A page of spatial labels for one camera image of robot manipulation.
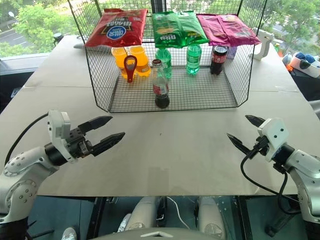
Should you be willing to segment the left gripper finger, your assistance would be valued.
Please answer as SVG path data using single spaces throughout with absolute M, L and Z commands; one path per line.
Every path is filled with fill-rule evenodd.
M 96 118 L 93 118 L 91 120 L 88 120 L 77 127 L 80 129 L 82 133 L 87 133 L 92 130 L 96 130 L 102 126 L 104 126 L 106 123 L 108 123 L 113 117 L 112 116 L 98 116 Z
M 109 135 L 108 137 L 102 139 L 99 143 L 96 145 L 93 145 L 91 148 L 91 154 L 96 157 L 105 151 L 109 150 L 116 144 L 118 144 L 122 138 L 125 136 L 125 132 L 115 133 L 112 135 Z

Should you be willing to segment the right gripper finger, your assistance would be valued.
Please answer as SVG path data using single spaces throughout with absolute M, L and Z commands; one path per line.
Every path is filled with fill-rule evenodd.
M 245 118 L 254 126 L 256 126 L 257 128 L 259 128 L 266 120 L 258 117 L 258 116 L 254 116 L 251 114 L 247 114 L 245 115 Z
M 245 155 L 249 155 L 251 150 L 243 145 L 243 142 L 238 139 L 237 137 L 235 137 L 234 135 L 227 133 L 226 134 L 227 137 L 229 138 L 229 140 L 231 141 L 231 143 L 238 149 L 240 150 L 242 153 L 244 153 Z

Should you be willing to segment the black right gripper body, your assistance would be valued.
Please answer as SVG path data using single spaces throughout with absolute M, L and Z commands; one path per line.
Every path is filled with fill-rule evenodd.
M 262 156 L 266 156 L 269 151 L 269 140 L 266 136 L 259 136 L 256 139 L 256 143 L 249 153 L 249 158 L 253 158 L 257 153 Z

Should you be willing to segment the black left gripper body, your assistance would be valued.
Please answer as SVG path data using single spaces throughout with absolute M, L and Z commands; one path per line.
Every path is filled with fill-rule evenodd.
M 66 142 L 68 151 L 74 158 L 84 158 L 93 152 L 93 146 L 86 139 L 86 133 L 83 133 L 79 127 L 70 131 Z

